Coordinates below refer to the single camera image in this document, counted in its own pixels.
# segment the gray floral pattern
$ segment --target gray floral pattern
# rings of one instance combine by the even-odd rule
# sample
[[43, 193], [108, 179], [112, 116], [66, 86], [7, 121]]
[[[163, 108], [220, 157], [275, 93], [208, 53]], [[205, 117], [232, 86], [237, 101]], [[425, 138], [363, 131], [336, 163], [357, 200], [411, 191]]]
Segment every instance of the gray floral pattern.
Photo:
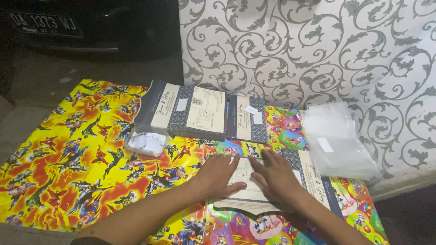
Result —
[[435, 0], [179, 3], [185, 84], [296, 109], [346, 101], [384, 178], [435, 165]]

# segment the sleeve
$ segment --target sleeve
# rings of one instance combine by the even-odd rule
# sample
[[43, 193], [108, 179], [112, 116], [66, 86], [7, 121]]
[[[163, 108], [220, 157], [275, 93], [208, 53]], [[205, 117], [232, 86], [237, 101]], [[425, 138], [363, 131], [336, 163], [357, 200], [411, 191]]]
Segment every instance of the sleeve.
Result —
[[71, 241], [70, 245], [112, 245], [97, 237], [80, 237]]

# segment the white sticker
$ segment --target white sticker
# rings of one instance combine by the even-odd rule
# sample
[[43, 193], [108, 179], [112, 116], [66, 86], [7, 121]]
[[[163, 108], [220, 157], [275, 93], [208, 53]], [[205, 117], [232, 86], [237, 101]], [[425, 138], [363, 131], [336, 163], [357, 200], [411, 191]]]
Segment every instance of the white sticker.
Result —
[[179, 99], [179, 103], [177, 104], [176, 111], [186, 110], [186, 104], [188, 104], [188, 99]]
[[292, 169], [292, 172], [294, 172], [294, 175], [298, 179], [298, 182], [300, 183], [300, 185], [303, 186], [303, 183], [301, 182], [300, 172], [298, 170], [293, 170], [293, 169]]
[[253, 115], [253, 123], [262, 124], [262, 112], [257, 112]]
[[317, 140], [320, 143], [321, 147], [323, 148], [324, 152], [333, 152], [333, 149], [331, 148], [330, 144], [327, 142], [326, 138], [317, 138]]
[[247, 108], [245, 110], [253, 115], [258, 112], [258, 110], [256, 108], [252, 107], [251, 105], [247, 106]]

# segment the black car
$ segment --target black car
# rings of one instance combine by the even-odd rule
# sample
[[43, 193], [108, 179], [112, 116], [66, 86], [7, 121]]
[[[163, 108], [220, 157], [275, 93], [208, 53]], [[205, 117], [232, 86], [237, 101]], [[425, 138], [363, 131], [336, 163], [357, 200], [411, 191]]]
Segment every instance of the black car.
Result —
[[15, 40], [34, 47], [135, 53], [180, 48], [178, 0], [1, 0], [0, 7]]

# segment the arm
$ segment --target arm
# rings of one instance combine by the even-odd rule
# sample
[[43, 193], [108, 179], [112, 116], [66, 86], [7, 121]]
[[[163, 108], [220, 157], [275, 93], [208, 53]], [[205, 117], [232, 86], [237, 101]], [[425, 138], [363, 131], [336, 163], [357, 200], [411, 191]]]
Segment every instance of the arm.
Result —
[[250, 162], [255, 170], [252, 177], [264, 187], [266, 195], [273, 196], [282, 204], [294, 207], [298, 214], [315, 224], [334, 244], [373, 245], [369, 239], [307, 192], [299, 184], [288, 161], [283, 157], [273, 151], [262, 150], [262, 158], [265, 165], [261, 165], [254, 158], [251, 158]]
[[79, 237], [97, 237], [113, 245], [140, 244], [177, 212], [205, 199], [225, 197], [245, 188], [243, 182], [227, 186], [239, 156], [231, 164], [230, 159], [223, 155], [210, 157], [188, 182], [110, 214], [82, 230]]

